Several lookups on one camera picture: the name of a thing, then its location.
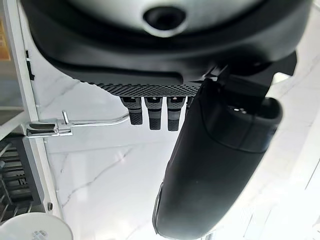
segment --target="metal rack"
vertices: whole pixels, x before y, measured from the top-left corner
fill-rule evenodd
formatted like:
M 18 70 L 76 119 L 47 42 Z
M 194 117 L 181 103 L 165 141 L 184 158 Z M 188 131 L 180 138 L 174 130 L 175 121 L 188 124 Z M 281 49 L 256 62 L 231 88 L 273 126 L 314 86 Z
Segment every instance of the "metal rack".
M 0 223 L 24 213 L 45 212 L 42 190 L 37 189 L 22 146 L 22 136 L 0 141 Z

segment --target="metal rod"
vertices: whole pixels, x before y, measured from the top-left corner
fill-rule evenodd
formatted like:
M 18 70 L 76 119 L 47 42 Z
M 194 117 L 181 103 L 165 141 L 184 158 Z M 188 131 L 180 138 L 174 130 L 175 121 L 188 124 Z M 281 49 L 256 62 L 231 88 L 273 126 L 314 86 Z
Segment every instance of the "metal rod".
M 19 172 L 23 170 L 22 166 L 8 166 L 0 169 L 0 173 Z
M 20 179 L 25 179 L 26 176 L 8 176 L 8 177 L 3 177 L 3 180 L 6 182 L 12 182 L 12 181 L 18 181 Z
M 20 162 L 19 156 L 3 156 L 0 159 L 5 163 Z
M 0 204 L 2 203 L 2 201 L 5 199 L 5 194 L 2 195 L 2 197 L 0 198 Z
M 7 189 L 9 192 L 11 191 L 16 191 L 16 190 L 23 190 L 23 189 L 28 189 L 29 185 L 25 184 L 25 185 L 15 185 L 15 186 L 7 186 Z
M 98 126 L 112 126 L 121 124 L 129 119 L 129 113 L 110 120 L 78 120 L 78 121 L 71 121 L 72 127 L 98 127 Z
M 68 114 L 65 110 L 62 110 L 62 116 L 65 124 L 69 124 Z
M 4 219 L 8 207 L 9 207 L 9 204 L 5 205 L 5 207 L 4 207 L 4 209 L 3 209 L 3 212 L 2 212 L 2 214 L 1 214 L 1 216 L 0 216 L 0 223 L 1 223 L 2 219 Z
M 12 217 L 15 217 L 17 215 L 18 210 L 19 210 L 19 206 L 17 205 L 13 211 Z
M 0 157 L 7 151 L 8 148 L 10 148 L 12 143 L 7 144 L 1 151 L 0 151 Z
M 6 195 L 6 198 L 8 199 L 9 203 L 12 205 L 12 200 L 10 198 L 10 195 L 9 195 L 8 189 L 6 187 L 6 184 L 5 184 L 5 182 L 4 182 L 2 177 L 0 178 L 0 180 L 1 180 L 0 182 L 1 182 L 2 188 L 4 189 L 4 194 Z
M 32 201 L 30 202 L 30 204 L 29 204 L 29 206 L 28 206 L 28 209 L 26 210 L 26 213 L 28 214 L 28 213 L 30 213 L 30 211 L 31 211 L 31 208 L 32 208 Z

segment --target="white marble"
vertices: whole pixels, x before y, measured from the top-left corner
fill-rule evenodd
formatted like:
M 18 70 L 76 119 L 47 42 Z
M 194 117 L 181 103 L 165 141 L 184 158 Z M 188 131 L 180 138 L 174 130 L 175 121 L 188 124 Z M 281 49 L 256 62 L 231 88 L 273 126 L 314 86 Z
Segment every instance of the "white marble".
M 264 220 L 287 189 L 320 107 L 319 36 L 320 12 L 313 9 L 298 46 L 295 76 L 273 85 L 268 93 L 283 105 L 282 124 L 237 209 L 216 231 L 217 240 L 259 239 Z M 41 119 L 61 118 L 61 110 L 67 110 L 71 120 L 103 120 L 125 113 L 118 97 L 52 67 L 30 39 L 28 49 Z M 150 131 L 143 110 L 142 126 L 125 122 L 83 127 L 75 129 L 73 136 L 46 140 L 56 194 L 75 240 L 161 238 L 153 231 L 151 216 L 178 132 L 166 130 L 166 112 L 162 112 L 162 130 Z

